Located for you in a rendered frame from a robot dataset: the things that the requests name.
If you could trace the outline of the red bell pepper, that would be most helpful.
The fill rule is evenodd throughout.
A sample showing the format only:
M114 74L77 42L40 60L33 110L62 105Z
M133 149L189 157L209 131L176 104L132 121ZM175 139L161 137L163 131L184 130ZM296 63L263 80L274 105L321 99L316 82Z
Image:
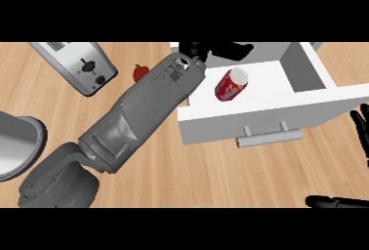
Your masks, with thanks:
M144 76L150 73L150 68L147 66L136 65L135 71L133 71L133 79L135 81L139 81Z

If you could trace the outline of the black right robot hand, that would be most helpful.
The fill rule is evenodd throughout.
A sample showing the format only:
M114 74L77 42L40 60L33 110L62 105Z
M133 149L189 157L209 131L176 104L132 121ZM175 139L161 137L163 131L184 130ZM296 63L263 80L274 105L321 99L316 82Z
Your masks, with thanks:
M350 112L350 118L355 122L358 137L368 158L369 167L369 104L362 104L361 110L353 110ZM369 200L309 195L306 197L306 205L312 208L369 208Z

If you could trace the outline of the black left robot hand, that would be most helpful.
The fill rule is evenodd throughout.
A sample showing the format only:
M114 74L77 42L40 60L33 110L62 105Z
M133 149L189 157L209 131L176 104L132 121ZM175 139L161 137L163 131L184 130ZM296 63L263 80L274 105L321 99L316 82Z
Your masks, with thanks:
M241 45L235 42L181 42L179 52L189 58L201 61L209 59L209 55L241 61L254 50L253 44Z

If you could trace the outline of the white grey drawer front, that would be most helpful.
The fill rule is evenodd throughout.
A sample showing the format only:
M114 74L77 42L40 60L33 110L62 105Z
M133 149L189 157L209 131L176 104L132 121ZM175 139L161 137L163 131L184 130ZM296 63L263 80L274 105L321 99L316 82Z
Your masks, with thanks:
M316 127L362 103L369 102L369 84L336 87L277 96L210 100L178 108L185 145Z

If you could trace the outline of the silver toaster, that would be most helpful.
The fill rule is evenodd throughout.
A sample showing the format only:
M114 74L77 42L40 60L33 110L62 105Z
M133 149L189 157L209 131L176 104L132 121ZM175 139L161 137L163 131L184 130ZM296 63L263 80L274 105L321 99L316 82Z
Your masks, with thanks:
M96 42L30 42L76 90L95 95L119 70Z

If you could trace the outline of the white open drawer box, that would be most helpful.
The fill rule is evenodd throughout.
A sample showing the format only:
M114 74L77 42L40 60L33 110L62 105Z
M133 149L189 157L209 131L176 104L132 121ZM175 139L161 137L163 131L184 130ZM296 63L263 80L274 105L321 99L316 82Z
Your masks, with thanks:
M207 78L178 108L181 120L216 116L238 109L259 109L262 104L279 107L290 95L337 87L310 42L253 42L247 58L235 62L209 55ZM250 76L247 89L231 102L216 98L216 84L226 72L243 68Z

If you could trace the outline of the red soda can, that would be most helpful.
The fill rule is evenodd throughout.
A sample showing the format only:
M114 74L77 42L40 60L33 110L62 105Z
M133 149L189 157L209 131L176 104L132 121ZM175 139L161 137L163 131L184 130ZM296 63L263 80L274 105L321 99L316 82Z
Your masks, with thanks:
M223 75L216 85L216 97L222 102L232 101L248 86L250 76L247 71L235 67Z

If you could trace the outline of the grey round pot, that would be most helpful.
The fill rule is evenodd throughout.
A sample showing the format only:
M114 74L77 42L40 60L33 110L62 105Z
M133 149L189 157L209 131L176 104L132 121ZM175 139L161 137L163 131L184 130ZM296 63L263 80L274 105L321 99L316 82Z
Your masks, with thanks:
M48 130L32 116L0 111L0 182L21 176L45 150Z

